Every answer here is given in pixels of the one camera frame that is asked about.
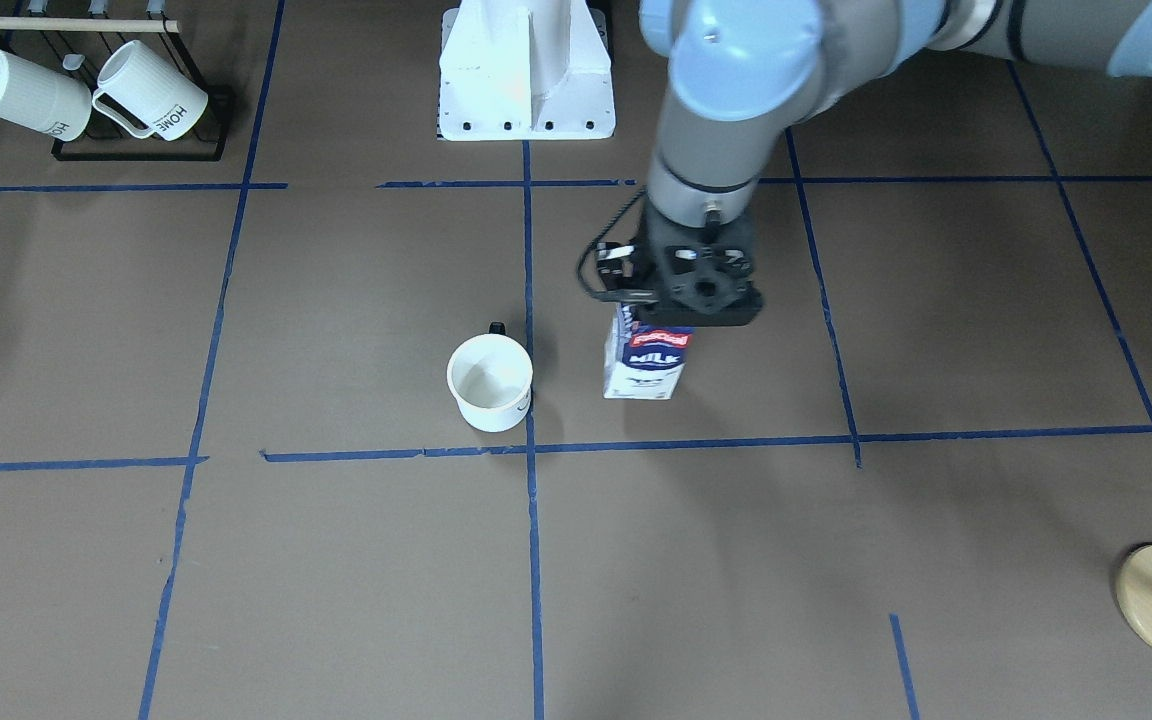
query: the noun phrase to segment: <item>milk carton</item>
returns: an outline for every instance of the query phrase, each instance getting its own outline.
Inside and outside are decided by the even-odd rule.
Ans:
[[[604,347],[602,396],[669,400],[682,376],[691,332],[637,323],[634,306],[617,305]]]

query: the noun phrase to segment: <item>mug handle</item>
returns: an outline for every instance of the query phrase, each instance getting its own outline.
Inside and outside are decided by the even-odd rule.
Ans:
[[[108,94],[108,92],[105,92],[104,88],[97,88],[96,92],[92,92],[92,109],[96,109],[97,113],[100,113],[101,115],[105,115],[111,120],[114,120],[115,123],[119,123],[120,126],[123,127],[123,129],[126,129],[126,131],[128,131],[128,135],[131,135],[134,138],[138,138],[138,141],[144,141],[146,137],[154,135],[154,131],[152,131],[151,128],[136,129],[132,127],[132,123],[128,122],[127,118],[123,118],[123,115],[119,115],[118,113],[115,113],[115,111],[111,108],[109,105],[106,105],[104,103],[98,103],[97,100],[99,100],[100,97],[105,94]]]

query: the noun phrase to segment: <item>brown floor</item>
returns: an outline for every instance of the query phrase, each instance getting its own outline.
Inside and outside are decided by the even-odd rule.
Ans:
[[[767,310],[608,401],[571,267],[666,82],[614,5],[612,141],[435,141],[448,0],[168,3],[219,162],[0,120],[0,720],[1152,719],[1152,79],[861,88],[765,172]]]

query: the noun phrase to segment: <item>white mug with text home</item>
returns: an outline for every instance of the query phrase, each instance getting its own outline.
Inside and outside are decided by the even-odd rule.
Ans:
[[[145,127],[132,126],[131,120],[100,103],[106,94]],[[207,94],[143,41],[132,40],[105,61],[96,78],[92,108],[114,120],[132,137],[150,137],[157,132],[164,141],[174,141],[189,132],[202,118],[207,108]]]
[[[69,142],[91,118],[91,92],[73,77],[0,50],[0,118]]]

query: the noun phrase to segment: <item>wooden dowel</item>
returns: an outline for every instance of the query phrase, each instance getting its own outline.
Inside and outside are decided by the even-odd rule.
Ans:
[[[0,29],[54,29],[54,31],[61,32],[170,32],[179,35],[180,23],[176,20],[0,17]]]

